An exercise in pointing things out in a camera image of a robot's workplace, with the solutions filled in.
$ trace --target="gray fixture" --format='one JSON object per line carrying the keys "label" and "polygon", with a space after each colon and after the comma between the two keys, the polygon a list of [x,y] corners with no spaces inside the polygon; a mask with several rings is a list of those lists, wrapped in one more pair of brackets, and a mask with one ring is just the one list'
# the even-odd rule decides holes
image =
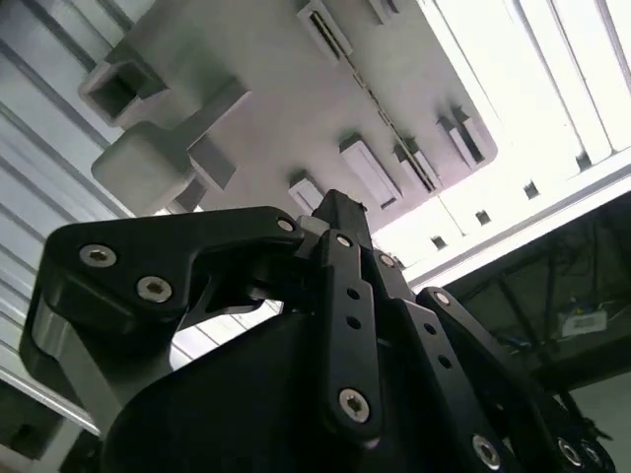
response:
{"label": "gray fixture", "polygon": [[127,128],[151,116],[169,93],[162,79],[122,41],[79,88],[84,101],[111,126]]}
{"label": "gray fixture", "polygon": [[169,206],[197,176],[223,190],[236,168],[206,133],[248,96],[231,81],[173,131],[149,121],[133,125],[95,161],[95,179],[138,216]]}

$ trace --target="silver bolt head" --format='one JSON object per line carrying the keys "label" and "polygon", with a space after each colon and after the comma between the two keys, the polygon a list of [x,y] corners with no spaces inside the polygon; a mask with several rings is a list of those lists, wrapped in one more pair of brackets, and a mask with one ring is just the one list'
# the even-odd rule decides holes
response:
{"label": "silver bolt head", "polygon": [[342,389],[339,393],[339,405],[353,421],[365,424],[371,414],[366,398],[355,389]]}
{"label": "silver bolt head", "polygon": [[438,291],[436,293],[434,293],[436,295],[436,299],[438,299],[441,304],[443,305],[449,305],[450,304],[450,299],[445,296],[443,293],[439,293]]}
{"label": "silver bolt head", "polygon": [[278,219],[278,227],[283,229],[285,232],[292,232],[294,230],[294,224],[285,219]]}
{"label": "silver bolt head", "polygon": [[579,453],[574,449],[573,446],[568,443],[567,440],[559,439],[557,441],[557,445],[559,446],[559,450],[561,450],[561,453],[563,453],[563,456],[565,456],[565,458],[570,463],[572,463],[574,466],[583,465],[583,461],[581,461]]}
{"label": "silver bolt head", "polygon": [[342,246],[346,246],[347,248],[350,248],[352,246],[353,243],[351,243],[351,240],[348,239],[346,236],[344,235],[338,235],[337,236],[337,242],[339,244],[341,244]]}
{"label": "silver bolt head", "polygon": [[136,284],[136,292],[145,301],[162,304],[168,301],[174,291],[171,285],[158,276],[145,276]]}
{"label": "silver bolt head", "polygon": [[600,455],[596,452],[596,450],[586,441],[583,440],[583,450],[588,455],[588,457],[598,466],[602,466],[602,460],[600,459]]}
{"label": "silver bolt head", "polygon": [[382,254],[379,257],[379,259],[388,268],[393,268],[394,266],[396,266],[396,263],[394,263],[394,260],[392,258],[390,258],[387,254]]}
{"label": "silver bolt head", "polygon": [[502,459],[493,443],[483,436],[475,435],[471,439],[473,450],[489,470],[497,471],[502,466]]}
{"label": "silver bolt head", "polygon": [[116,253],[102,244],[87,244],[79,250],[84,264],[93,268],[108,268],[116,263]]}

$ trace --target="corrugated metal wall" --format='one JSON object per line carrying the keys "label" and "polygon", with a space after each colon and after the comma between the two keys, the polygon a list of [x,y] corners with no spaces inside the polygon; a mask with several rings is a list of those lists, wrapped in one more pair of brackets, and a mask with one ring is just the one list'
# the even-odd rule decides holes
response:
{"label": "corrugated metal wall", "polygon": [[153,0],[116,2],[0,2],[0,377],[88,428],[85,413],[26,374],[17,349],[46,237],[129,215],[90,173],[120,130],[77,94]]}

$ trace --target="screw hole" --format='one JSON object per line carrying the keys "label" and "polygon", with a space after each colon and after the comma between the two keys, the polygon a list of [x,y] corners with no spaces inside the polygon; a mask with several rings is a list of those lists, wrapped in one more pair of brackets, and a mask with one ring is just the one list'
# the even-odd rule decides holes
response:
{"label": "screw hole", "polygon": [[164,291],[164,288],[158,283],[149,283],[147,285],[147,291],[153,294],[161,294]]}
{"label": "screw hole", "polygon": [[438,361],[441,362],[441,365],[443,365],[443,367],[445,367],[448,370],[453,366],[452,362],[450,362],[450,359],[447,357],[444,357],[443,355],[438,357]]}
{"label": "screw hole", "polygon": [[359,330],[362,328],[362,322],[355,317],[346,317],[346,323],[348,323],[348,326],[353,330]]}
{"label": "screw hole", "polygon": [[107,261],[107,255],[104,251],[100,249],[93,249],[92,251],[90,251],[89,256],[90,259],[92,259],[93,261],[98,261],[100,263]]}

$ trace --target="black mechanical linkage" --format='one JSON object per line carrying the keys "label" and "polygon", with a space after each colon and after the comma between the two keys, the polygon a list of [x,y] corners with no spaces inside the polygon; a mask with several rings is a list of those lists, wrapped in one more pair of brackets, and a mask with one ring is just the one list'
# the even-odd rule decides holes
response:
{"label": "black mechanical linkage", "polygon": [[[586,426],[448,293],[415,296],[365,209],[81,224],[47,241],[21,345],[107,473],[615,472]],[[178,330],[280,315],[174,371]]]}

